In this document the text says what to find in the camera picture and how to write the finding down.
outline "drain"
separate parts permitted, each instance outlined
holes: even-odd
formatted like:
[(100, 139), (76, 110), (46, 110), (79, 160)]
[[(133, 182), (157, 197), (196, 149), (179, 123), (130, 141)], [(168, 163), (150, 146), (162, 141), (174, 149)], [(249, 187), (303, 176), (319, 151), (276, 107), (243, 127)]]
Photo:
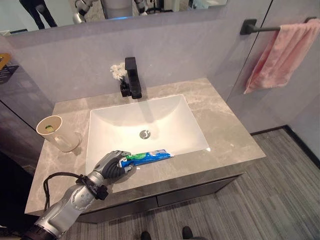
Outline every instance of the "drain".
[(151, 132), (149, 130), (142, 130), (139, 134), (140, 138), (142, 139), (148, 139), (151, 135)]

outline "faucet handle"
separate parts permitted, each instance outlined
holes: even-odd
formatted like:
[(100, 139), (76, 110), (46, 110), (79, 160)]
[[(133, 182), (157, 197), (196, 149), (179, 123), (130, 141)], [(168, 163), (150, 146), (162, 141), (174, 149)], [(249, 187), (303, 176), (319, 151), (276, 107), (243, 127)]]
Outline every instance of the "faucet handle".
[(134, 56), (126, 57), (124, 60), (124, 69), (125, 70), (136, 70), (136, 58)]

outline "baseboard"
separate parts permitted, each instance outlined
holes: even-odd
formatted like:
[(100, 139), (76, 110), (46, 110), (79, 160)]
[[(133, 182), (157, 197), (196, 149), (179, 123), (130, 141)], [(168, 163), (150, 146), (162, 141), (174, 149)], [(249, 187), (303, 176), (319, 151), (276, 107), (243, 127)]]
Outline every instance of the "baseboard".
[(312, 150), (305, 144), (305, 142), (289, 127), (288, 125), (278, 126), (262, 131), (256, 131), (251, 133), (251, 136), (263, 134), (275, 130), (283, 129), (285, 132), (295, 141), (295, 143), (302, 149), (302, 151), (310, 158), (310, 160), (320, 169), (320, 160), (319, 158), (312, 152)]

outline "robotic arm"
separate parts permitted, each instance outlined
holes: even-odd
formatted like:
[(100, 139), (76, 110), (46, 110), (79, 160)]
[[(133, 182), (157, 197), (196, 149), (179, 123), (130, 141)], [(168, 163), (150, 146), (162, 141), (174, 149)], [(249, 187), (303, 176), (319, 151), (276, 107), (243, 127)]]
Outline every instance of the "robotic arm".
[[(73, 15), (73, 22), (75, 24), (85, 23), (85, 15), (96, 1), (98, 0), (75, 0), (77, 13)], [(134, 0), (134, 2), (139, 15), (147, 15), (147, 0)], [(106, 19), (132, 16), (132, 0), (101, 0), (101, 5)]]
[(94, 170), (71, 186), (62, 199), (52, 205), (29, 229), (21, 240), (56, 240), (74, 224), (78, 216), (95, 200), (104, 200), (108, 193), (104, 179), (118, 178), (133, 166), (118, 167), (129, 152), (112, 151), (104, 156)]

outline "mirror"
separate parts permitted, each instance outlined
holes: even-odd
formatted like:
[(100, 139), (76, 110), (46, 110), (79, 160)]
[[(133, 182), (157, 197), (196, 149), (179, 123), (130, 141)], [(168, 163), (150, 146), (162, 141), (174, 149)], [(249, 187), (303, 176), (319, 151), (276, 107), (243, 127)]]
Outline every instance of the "mirror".
[(227, 0), (0, 0), (4, 36), (105, 19), (209, 9)]

